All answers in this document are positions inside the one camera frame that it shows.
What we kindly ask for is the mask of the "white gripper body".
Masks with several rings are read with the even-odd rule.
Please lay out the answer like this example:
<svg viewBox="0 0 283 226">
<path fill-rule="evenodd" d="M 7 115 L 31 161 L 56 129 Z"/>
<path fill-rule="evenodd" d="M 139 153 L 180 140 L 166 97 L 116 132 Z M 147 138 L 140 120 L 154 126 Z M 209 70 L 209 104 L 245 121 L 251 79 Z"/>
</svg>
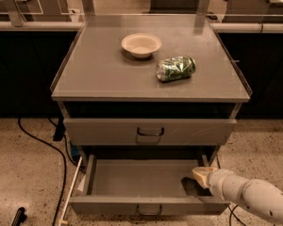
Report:
<svg viewBox="0 0 283 226">
<path fill-rule="evenodd" d="M 217 169 L 208 175 L 210 193 L 224 201 L 238 203 L 241 200 L 242 178 L 228 169 Z"/>
</svg>

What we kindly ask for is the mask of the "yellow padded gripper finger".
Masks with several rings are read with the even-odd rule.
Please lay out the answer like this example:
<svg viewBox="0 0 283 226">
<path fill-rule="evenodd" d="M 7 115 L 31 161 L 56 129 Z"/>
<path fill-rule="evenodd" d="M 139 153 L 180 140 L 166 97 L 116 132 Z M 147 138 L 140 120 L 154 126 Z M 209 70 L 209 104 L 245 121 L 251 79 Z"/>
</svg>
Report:
<svg viewBox="0 0 283 226">
<path fill-rule="evenodd" d="M 192 169 L 193 179 L 204 189 L 208 188 L 208 176 L 214 172 L 214 167 L 195 167 Z"/>
</svg>

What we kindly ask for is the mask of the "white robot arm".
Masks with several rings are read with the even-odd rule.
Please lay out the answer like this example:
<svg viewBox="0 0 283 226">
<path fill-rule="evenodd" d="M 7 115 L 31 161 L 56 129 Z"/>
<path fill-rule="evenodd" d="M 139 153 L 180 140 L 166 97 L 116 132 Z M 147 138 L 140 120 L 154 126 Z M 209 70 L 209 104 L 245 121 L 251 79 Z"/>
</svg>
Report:
<svg viewBox="0 0 283 226">
<path fill-rule="evenodd" d="M 233 202 L 260 218 L 283 224 L 283 192 L 271 183 L 212 167 L 196 167 L 192 176 L 213 196 Z"/>
</svg>

